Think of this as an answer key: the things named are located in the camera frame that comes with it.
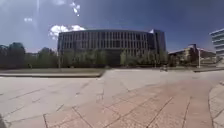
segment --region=pavement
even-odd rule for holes
[[[224,128],[224,84],[215,86],[209,93],[209,104],[214,128]]]
[[[10,128],[211,128],[209,91],[223,71],[110,70],[101,78],[0,78]]]

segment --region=cloud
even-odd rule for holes
[[[59,25],[54,25],[51,27],[49,35],[52,37],[53,40],[58,39],[58,35],[61,32],[69,32],[69,31],[80,31],[80,30],[85,30],[85,28],[79,26],[79,25],[72,25],[69,28],[66,26],[59,26]]]
[[[66,0],[52,0],[52,3],[57,6],[66,4]]]
[[[85,28],[80,27],[79,25],[73,25],[72,27],[72,31],[80,31],[80,30],[85,30]]]
[[[73,8],[73,11],[76,14],[76,16],[79,16],[79,10],[81,6],[79,4],[76,4],[75,2],[72,2],[69,6]]]
[[[23,20],[24,20],[24,22],[26,22],[26,23],[28,23],[28,22],[33,22],[33,19],[30,18],[30,17],[26,17],[26,18],[24,18]]]

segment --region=distant building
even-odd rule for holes
[[[201,65],[214,64],[218,61],[214,52],[202,48],[197,48],[196,44],[190,44],[187,48],[181,49],[179,51],[169,52],[169,57],[175,57],[177,58],[177,61],[183,62],[184,60],[186,60],[186,56],[190,56],[189,61],[193,65],[198,65],[199,51]]]
[[[214,44],[216,54],[224,57],[224,29],[220,29],[210,33],[212,43]]]
[[[165,34],[160,30],[151,32],[130,30],[84,30],[62,32],[58,37],[58,52],[63,54],[73,50],[105,50],[113,63],[119,64],[120,54],[126,51],[135,56],[138,52],[155,51],[158,54],[166,51]]]

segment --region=sky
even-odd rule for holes
[[[196,43],[214,50],[209,33],[224,28],[224,0],[0,0],[0,45],[56,50],[59,32],[125,29],[165,32],[168,51]]]

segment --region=tall building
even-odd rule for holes
[[[135,56],[137,53],[156,51],[158,54],[166,51],[165,34],[159,30],[151,32],[130,30],[83,30],[62,32],[58,37],[58,52],[74,50],[105,50],[113,63],[119,63],[120,54],[126,51]]]
[[[224,29],[220,29],[210,33],[212,43],[214,44],[216,54],[224,57]]]

